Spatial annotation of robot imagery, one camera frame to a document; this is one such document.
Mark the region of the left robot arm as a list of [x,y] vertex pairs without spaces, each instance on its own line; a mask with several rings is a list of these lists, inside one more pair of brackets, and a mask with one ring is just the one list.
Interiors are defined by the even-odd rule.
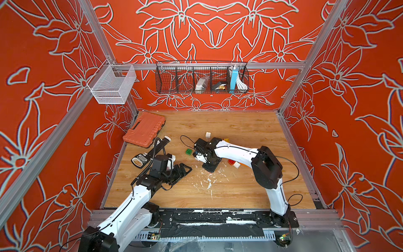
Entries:
[[150,199],[163,184],[175,185],[192,172],[180,163],[157,164],[139,176],[125,201],[97,227],[89,226],[81,236],[80,252],[123,252],[146,227],[159,222],[159,206]]

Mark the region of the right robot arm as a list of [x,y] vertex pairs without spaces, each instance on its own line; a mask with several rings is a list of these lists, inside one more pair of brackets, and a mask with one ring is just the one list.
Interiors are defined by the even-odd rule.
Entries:
[[209,173],[215,172],[222,159],[250,167],[256,182],[266,190],[270,212],[275,217],[288,218],[291,206],[283,190],[283,166],[268,147],[247,148],[213,138],[210,142],[198,139],[194,143],[194,150],[194,158],[202,162],[203,168]]

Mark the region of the black handheld tool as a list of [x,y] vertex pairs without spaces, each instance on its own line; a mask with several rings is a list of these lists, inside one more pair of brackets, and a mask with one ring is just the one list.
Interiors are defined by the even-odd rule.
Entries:
[[148,153],[138,154],[131,159],[131,163],[138,169],[143,169],[165,146],[171,142],[171,138],[165,136],[164,138],[156,138],[154,140],[153,148]]

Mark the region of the orange tool case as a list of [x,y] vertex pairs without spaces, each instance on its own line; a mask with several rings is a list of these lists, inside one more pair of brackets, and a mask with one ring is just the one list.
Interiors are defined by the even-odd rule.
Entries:
[[137,118],[133,128],[123,136],[126,143],[148,148],[165,125],[166,119],[162,115],[142,112]]

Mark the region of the grey packet in basket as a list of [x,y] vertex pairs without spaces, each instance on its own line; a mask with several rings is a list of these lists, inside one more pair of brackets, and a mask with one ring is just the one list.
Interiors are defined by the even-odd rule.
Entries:
[[209,77],[201,77],[196,86],[195,86],[195,93],[196,94],[203,94],[209,86]]

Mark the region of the black item in basket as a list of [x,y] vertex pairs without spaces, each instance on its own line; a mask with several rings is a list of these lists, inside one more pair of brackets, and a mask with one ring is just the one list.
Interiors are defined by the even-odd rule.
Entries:
[[217,84],[212,85],[212,91],[223,91],[226,90],[227,83],[219,81]]

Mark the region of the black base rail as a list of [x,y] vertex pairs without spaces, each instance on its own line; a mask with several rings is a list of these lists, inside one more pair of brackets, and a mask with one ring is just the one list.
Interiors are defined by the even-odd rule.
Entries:
[[154,228],[163,238],[256,238],[290,236],[299,228],[295,212],[285,217],[270,210],[160,209]]

